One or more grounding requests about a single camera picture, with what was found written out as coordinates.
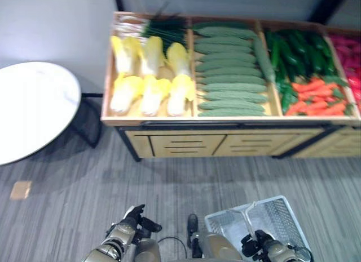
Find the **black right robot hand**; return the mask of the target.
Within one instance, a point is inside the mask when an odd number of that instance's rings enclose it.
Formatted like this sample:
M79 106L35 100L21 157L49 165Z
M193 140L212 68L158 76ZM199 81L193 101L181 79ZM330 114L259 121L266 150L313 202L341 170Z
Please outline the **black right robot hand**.
M271 261L268 257L268 251L273 245L280 242L260 229L254 232L254 236L255 239L251 234L248 234L241 240L243 255L251 257L253 261Z

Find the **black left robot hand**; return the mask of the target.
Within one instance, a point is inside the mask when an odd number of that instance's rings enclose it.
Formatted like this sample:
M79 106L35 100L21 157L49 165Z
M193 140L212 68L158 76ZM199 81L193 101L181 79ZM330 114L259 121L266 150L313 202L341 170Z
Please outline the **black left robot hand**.
M162 226L151 219L142 216L145 204L139 206L131 206L122 222L125 222L135 231L133 242L139 242L143 238L150 238L152 233L158 233L162 230Z

